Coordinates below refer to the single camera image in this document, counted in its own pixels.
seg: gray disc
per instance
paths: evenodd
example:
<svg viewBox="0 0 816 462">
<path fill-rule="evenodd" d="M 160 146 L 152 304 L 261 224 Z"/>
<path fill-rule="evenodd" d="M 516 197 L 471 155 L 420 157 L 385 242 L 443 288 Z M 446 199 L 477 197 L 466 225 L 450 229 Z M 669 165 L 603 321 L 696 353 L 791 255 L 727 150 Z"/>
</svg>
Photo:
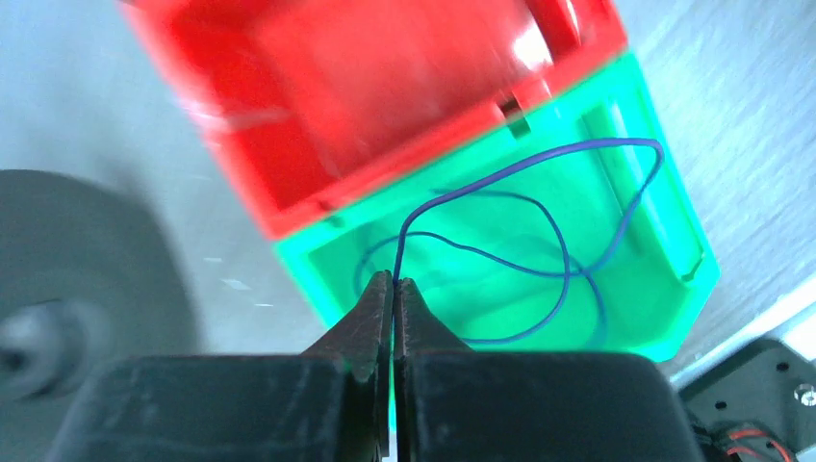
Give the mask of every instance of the gray disc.
<svg viewBox="0 0 816 462">
<path fill-rule="evenodd" d="M 195 351 L 182 278 L 148 211 L 58 174 L 0 171 L 4 460 L 42 460 L 94 367 Z"/>
</svg>

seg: purple wire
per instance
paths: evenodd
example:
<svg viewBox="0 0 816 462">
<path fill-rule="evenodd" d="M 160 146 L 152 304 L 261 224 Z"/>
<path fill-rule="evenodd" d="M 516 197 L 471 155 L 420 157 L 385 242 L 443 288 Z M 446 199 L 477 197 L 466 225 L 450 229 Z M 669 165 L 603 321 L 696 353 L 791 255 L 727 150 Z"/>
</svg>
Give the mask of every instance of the purple wire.
<svg viewBox="0 0 816 462">
<path fill-rule="evenodd" d="M 626 210 L 624 212 L 624 216 L 622 217 L 621 222 L 620 222 L 620 224 L 618 226 L 618 229 L 616 230 L 615 235 L 612 237 L 612 240 L 611 240 L 610 244 L 607 246 L 607 248 L 601 254 L 600 258 L 598 258 L 598 260 L 593 265 L 590 265 L 589 267 L 586 267 L 586 268 L 582 268 L 581 265 L 569 254 L 569 252 L 567 251 L 567 248 L 566 248 L 566 243 L 564 243 L 564 241 L 563 241 L 563 236 L 561 234 L 560 228 L 555 223 L 554 218 L 552 218 L 552 215 L 549 213 L 549 211 L 540 202 L 538 202 L 537 200 L 535 200 L 535 199 L 533 199 L 531 197 L 527 197 L 527 196 L 521 195 L 521 194 L 516 194 L 514 192 L 480 192 L 479 191 L 482 188 L 490 186 L 490 185 L 494 184 L 495 182 L 497 182 L 497 181 L 499 181 L 501 179 L 504 179 L 504 178 L 506 178 L 508 176 L 513 175 L 514 173 L 517 173 L 517 172 L 519 172 L 521 170 L 524 170 L 526 168 L 529 168 L 529 167 L 533 167 L 533 166 L 535 166 L 537 164 L 540 164 L 540 163 L 542 163 L 544 161 L 547 161 L 547 160 L 550 160 L 550 159 L 554 159 L 556 157 L 561 157 L 563 155 L 572 154 L 572 153 L 580 152 L 580 151 L 583 151 L 583 150 L 602 149 L 602 148 L 607 148 L 607 147 L 620 147 L 620 146 L 627 146 L 627 145 L 645 146 L 645 147 L 650 147 L 650 148 L 654 149 L 655 155 L 656 155 L 654 166 L 652 167 L 651 172 L 649 173 L 649 175 L 647 175 L 647 177 L 646 177 L 643 185 L 641 186 L 640 190 L 638 190 L 638 192 L 634 195 L 634 197 L 632 197 L 631 201 L 629 202 L 629 205 L 628 205 L 628 207 L 626 208 Z M 370 247 L 369 250 L 364 253 L 363 257 L 358 262 L 357 268 L 355 270 L 355 287 L 357 287 L 357 288 L 360 287 L 363 266 L 369 260 L 369 258 L 373 254 L 373 252 L 375 252 L 376 250 L 378 250 L 382 246 L 393 242 L 394 239 L 397 240 L 397 250 L 396 250 L 395 267 L 394 267 L 394 284 L 396 285 L 398 283 L 398 281 L 399 281 L 399 272 L 400 272 L 401 266 L 402 266 L 402 257 L 403 257 L 404 251 L 405 251 L 405 240 L 407 239 L 407 237 L 409 237 L 409 236 L 430 237 L 430 238 L 442 241 L 443 243 L 451 245 L 451 246 L 453 246 L 455 248 L 459 248 L 459 249 L 462 249 L 462 250 L 467 250 L 467 251 L 476 253 L 478 255 L 484 256 L 486 258 L 489 258 L 490 260 L 493 260 L 493 261 L 495 261 L 497 263 L 500 263 L 500 264 L 502 264 L 504 266 L 507 266 L 507 267 L 509 267 L 511 269 L 514 269 L 514 270 L 518 270 L 518 271 L 521 271 L 521 272 L 524 272 L 524 273 L 537 275 L 537 276 L 542 276 L 542 277 L 563 277 L 564 278 L 564 286 L 562 288 L 561 296 L 559 297 L 558 301 L 556 302 L 555 307 L 541 321 L 536 322 L 536 324 L 534 324 L 533 326 L 527 328 L 525 331 L 514 334 L 514 335 L 509 336 L 509 337 L 505 337 L 505 338 L 501 338 L 501 339 L 463 339 L 465 342 L 468 342 L 468 343 L 471 343 L 471 344 L 482 344 L 482 345 L 503 345 L 503 344 L 506 344 L 506 343 L 518 341 L 520 339 L 523 339 L 523 338 L 535 333 L 536 331 L 538 331 L 539 329 L 541 329 L 542 327 L 547 325 L 554 318 L 554 316 L 558 313 L 558 311 L 560 310 L 561 306 L 564 303 L 564 300 L 566 299 L 566 292 L 567 292 L 567 290 L 569 288 L 570 276 L 581 275 L 581 276 L 585 276 L 587 278 L 587 281 L 589 282 L 593 292 L 595 293 L 596 300 L 598 301 L 598 304 L 599 304 L 599 314 L 600 314 L 600 317 L 601 317 L 601 320 L 600 320 L 599 324 L 603 325 L 603 329 L 597 329 L 596 330 L 596 334 L 593 335 L 594 340 L 592 340 L 590 342 L 590 344 L 594 344 L 595 342 L 601 342 L 602 343 L 603 342 L 602 338 L 605 337 L 605 331 L 604 330 L 605 330 L 605 325 L 606 325 L 606 312 L 605 312 L 606 310 L 605 310 L 605 306 L 604 306 L 603 301 L 602 301 L 602 297 L 600 296 L 598 285 L 595 283 L 594 278 L 592 278 L 592 272 L 594 272 L 595 270 L 598 270 L 603 265 L 605 265 L 608 262 L 608 260 L 611 258 L 611 256 L 614 254 L 614 252 L 617 249 L 617 247 L 619 246 L 619 244 L 621 243 L 621 240 L 623 239 L 623 236 L 624 236 L 624 234 L 626 232 L 626 229 L 628 228 L 628 226 L 629 226 L 629 224 L 630 224 L 630 222 L 632 220 L 632 217 L 634 215 L 634 211 L 637 208 L 637 206 L 640 204 L 640 201 L 641 201 L 641 199 L 643 197 L 643 194 L 644 194 L 646 188 L 654 180 L 654 177 L 657 175 L 658 171 L 660 170 L 660 167 L 662 166 L 662 163 L 663 163 L 663 159 L 664 159 L 663 149 L 662 149 L 662 146 L 660 145 L 660 143 L 658 141 L 650 140 L 650 139 L 639 139 L 639 138 L 629 138 L 629 139 L 626 139 L 626 138 L 607 138 L 607 139 L 581 141 L 581 142 L 576 142 L 576 143 L 573 143 L 573 144 L 568 144 L 568 145 L 565 145 L 565 146 L 556 147 L 556 148 L 541 152 L 539 154 L 536 154 L 534 156 L 528 157 L 526 159 L 523 159 L 523 160 L 521 160 L 521 161 L 519 161 L 519 162 L 517 162 L 517 163 L 515 163 L 515 164 L 513 164 L 513 165 L 511 165 L 509 167 L 505 167 L 505 168 L 503 168 L 503 169 L 501 169 L 501 170 L 499 170 L 499 171 L 497 171 L 497 172 L 495 172 L 495 173 L 493 173 L 491 175 L 488 175 L 487 177 L 482 178 L 481 180 L 475 181 L 475 182 L 473 182 L 473 183 L 471 183 L 471 184 L 469 184 L 469 185 L 467 185 L 467 186 L 465 186 L 463 188 L 460 188 L 458 190 L 454 190 L 452 192 L 446 192 L 446 193 L 440 195 L 439 197 L 431 199 L 431 200 L 425 202 L 424 204 L 422 204 L 420 207 L 418 207 L 414 212 L 412 212 L 405 219 L 405 221 L 403 221 L 402 226 L 401 226 L 401 228 L 399 230 L 399 234 L 397 236 L 385 239 L 383 241 L 380 241 L 379 243 L 377 243 L 374 246 Z M 523 267 L 523 266 L 520 266 L 520 265 L 516 265 L 516 264 L 514 264 L 512 262 L 508 262 L 507 260 L 504 260 L 504 259 L 502 259 L 500 257 L 497 257 L 496 255 L 493 255 L 493 254 L 491 254 L 489 252 L 486 252 L 484 250 L 481 250 L 479 248 L 472 247 L 470 245 L 463 245 L 463 244 L 455 243 L 455 242 L 453 242 L 453 241 L 451 241 L 451 240 L 449 240 L 449 239 L 447 239 L 447 238 L 445 238 L 443 236 L 435 234 L 435 233 L 429 233 L 429 232 L 425 232 L 425 231 L 408 232 L 408 228 L 411 226 L 411 223 L 415 219 L 417 219 L 420 215 L 422 215 L 423 213 L 427 212 L 428 210 L 430 210 L 430 209 L 432 209 L 434 207 L 445 204 L 445 203 L 447 203 L 447 202 L 449 202 L 451 200 L 457 199 L 459 197 L 462 197 L 463 195 L 470 194 L 470 193 L 476 193 L 477 195 L 511 196 L 511 197 L 518 198 L 520 200 L 530 202 L 533 205 L 536 205 L 545 214 L 545 216 L 548 218 L 550 224 L 552 225 L 553 231 L 556 233 L 556 237 L 559 239 L 559 243 L 561 244 L 561 250 L 562 250 L 562 254 L 564 256 L 564 261 L 565 261 L 564 272 L 563 273 L 556 273 L 556 272 L 538 271 L 538 270 L 535 270 L 535 269 L 529 269 L 529 268 L 526 268 L 526 267 Z M 578 268 L 578 272 L 572 272 L 571 271 L 570 261 L 575 262 L 575 266 Z"/>
<path fill-rule="evenodd" d="M 539 210 L 541 210 L 545 214 L 545 217 L 548 219 L 549 224 L 552 226 L 553 232 L 555 233 L 556 237 L 560 237 L 559 243 L 563 239 L 563 233 L 561 232 L 561 228 L 555 222 L 555 218 L 552 216 L 552 214 L 549 212 L 549 210 L 547 210 L 547 208 L 544 206 L 544 204 L 542 204 L 541 202 L 539 202 L 538 200 L 536 200 L 536 199 L 534 199 L 532 197 L 522 195 L 522 194 L 518 194 L 518 193 L 515 193 L 515 192 L 504 192 L 504 191 L 478 191 L 478 192 L 473 192 L 472 195 L 510 197 L 510 198 L 514 198 L 514 199 L 523 200 L 525 202 L 529 202 L 529 203 L 535 205 Z M 409 236 L 409 237 L 419 236 L 419 237 L 432 238 L 432 239 L 435 239 L 437 241 L 441 241 L 444 244 L 448 244 L 448 245 L 450 245 L 450 246 L 452 246 L 454 248 L 457 248 L 457 249 L 460 249 L 460 250 L 465 250 L 465 251 L 472 252 L 472 253 L 476 253 L 476 254 L 481 255 L 483 257 L 486 257 L 486 258 L 488 258 L 488 259 L 490 259 L 490 260 L 492 260 L 492 261 L 494 261 L 496 263 L 499 263 L 501 265 L 509 267 L 509 268 L 511 268 L 513 270 L 518 270 L 520 272 L 523 272 L 523 273 L 526 273 L 526 274 L 531 274 L 531 275 L 534 275 L 534 276 L 563 278 L 563 277 L 565 277 L 565 274 L 572 275 L 571 272 L 567 273 L 567 271 L 569 271 L 568 269 L 565 270 L 564 272 L 548 272 L 548 271 L 538 271 L 538 270 L 535 270 L 535 269 L 527 269 L 525 267 L 516 265 L 516 264 L 514 264 L 512 262 L 504 260 L 501 257 L 497 257 L 496 255 L 493 255 L 493 254 L 491 254 L 489 252 L 486 252 L 484 250 L 481 250 L 479 248 L 476 248 L 476 247 L 473 247 L 473 246 L 470 246 L 470 245 L 463 245 L 463 244 L 455 243 L 454 241 L 452 241 L 452 240 L 450 240 L 450 239 L 448 239 L 448 238 L 446 238 L 444 236 L 441 236 L 439 234 L 436 234 L 436 233 L 430 233 L 430 232 L 426 232 L 426 231 L 412 231 L 412 232 L 409 232 L 407 236 Z M 369 249 L 360 258 L 360 260 L 357 263 L 357 267 L 356 267 L 356 269 L 354 271 L 354 286 L 356 288 L 358 297 L 363 292 L 363 288 L 362 288 L 363 268 L 366 265 L 366 263 L 370 261 L 371 255 L 373 255 L 375 252 L 377 252 L 383 246 L 385 246 L 387 244 L 390 244 L 390 243 L 396 241 L 397 239 L 398 239 L 398 236 L 391 236 L 390 238 L 386 238 L 386 239 L 381 240 L 380 242 L 378 242 L 378 243 L 372 245 L 371 247 L 369 247 Z M 562 247 L 560 250 L 562 250 L 562 255 L 564 255 L 564 250 L 567 250 L 566 242 L 565 242 L 565 246 Z M 607 324 L 608 324 L 607 318 L 606 318 L 606 305 L 605 305 L 605 303 L 603 301 L 603 296 L 600 294 L 600 289 L 598 287 L 598 284 L 595 282 L 595 279 L 592 277 L 592 274 L 584 272 L 584 268 L 581 266 L 581 264 L 574 257 L 569 255 L 569 252 L 567 252 L 566 255 L 570 259 L 570 261 L 575 265 L 575 267 L 578 268 L 578 273 L 576 273 L 576 274 L 581 274 L 586 278 L 586 280 L 589 283 L 590 288 L 592 289 L 592 292 L 593 292 L 593 294 L 595 296 L 595 300 L 596 300 L 596 303 L 598 305 L 598 311 L 599 311 L 599 323 L 598 323 L 598 326 L 597 326 L 597 328 L 595 330 L 595 333 L 590 338 L 590 341 L 587 342 L 587 347 L 600 348 L 603 345 L 603 343 L 605 342 Z M 564 293 L 564 291 L 562 290 L 562 296 L 559 297 L 558 301 L 555 303 L 555 305 L 554 305 L 553 309 L 550 311 L 549 315 L 547 315 L 541 322 L 536 323 L 536 325 L 534 325 L 532 327 L 532 331 L 527 329 L 524 332 L 522 332 L 521 333 L 522 337 L 530 335 L 531 333 L 533 333 L 536 330 L 543 327 L 545 324 L 549 323 L 552 320 L 552 317 L 554 317 L 558 313 L 558 311 L 561 309 L 561 306 L 563 305 L 565 299 L 566 299 L 566 293 Z M 505 339 L 463 339 L 463 341 L 471 343 L 473 345 L 501 345 L 501 344 L 504 344 L 504 343 L 507 342 L 507 340 L 505 340 Z"/>
<path fill-rule="evenodd" d="M 405 253 L 405 238 L 406 235 L 408 234 L 408 228 L 411 227 L 411 223 L 413 223 L 415 219 L 419 218 L 425 212 L 429 211 L 430 209 L 433 209 L 434 207 L 438 207 L 442 204 L 448 203 L 451 200 L 458 199 L 463 195 L 479 191 L 482 188 L 488 187 L 499 180 L 507 178 L 508 176 L 518 173 L 524 169 L 533 167 L 544 161 L 548 161 L 550 159 L 555 159 L 557 157 L 561 157 L 567 154 L 573 154 L 575 152 L 586 151 L 590 149 L 603 149 L 608 147 L 620 147 L 620 146 L 650 147 L 654 149 L 657 159 L 654 162 L 654 167 L 651 169 L 651 172 L 646 177 L 643 186 L 641 187 L 640 190 L 638 190 L 635 196 L 632 197 L 632 200 L 624 213 L 624 217 L 621 219 L 621 224 L 618 226 L 618 230 L 612 237 L 612 244 L 606 248 L 606 250 L 600 256 L 600 258 L 593 265 L 590 265 L 588 268 L 584 269 L 584 271 L 586 272 L 594 272 L 595 270 L 606 264 L 606 262 L 611 257 L 612 253 L 617 248 L 617 244 L 623 238 L 626 228 L 629 226 L 629 222 L 632 220 L 634 211 L 637 208 L 638 204 L 640 203 L 644 191 L 646 190 L 646 187 L 651 183 L 652 180 L 654 180 L 654 177 L 660 170 L 660 166 L 663 164 L 664 158 L 663 147 L 657 140 L 644 138 L 600 138 L 596 140 L 579 141 L 573 144 L 554 147 L 552 149 L 548 149 L 544 152 L 540 152 L 526 159 L 518 161 L 515 164 L 505 167 L 499 171 L 491 173 L 490 175 L 480 180 L 474 181 L 473 183 L 470 183 L 467 186 L 464 186 L 451 192 L 447 192 L 445 194 L 440 195 L 439 197 L 435 197 L 425 202 L 421 206 L 417 207 L 416 210 L 411 212 L 405 219 L 405 221 L 402 222 L 402 226 L 399 228 L 399 234 L 397 235 L 396 241 L 396 257 L 394 261 L 394 285 L 396 286 L 399 283 L 399 272 L 402 269 L 402 256 Z M 567 258 L 566 268 L 567 268 L 566 271 L 569 271 L 569 258 Z"/>
</svg>

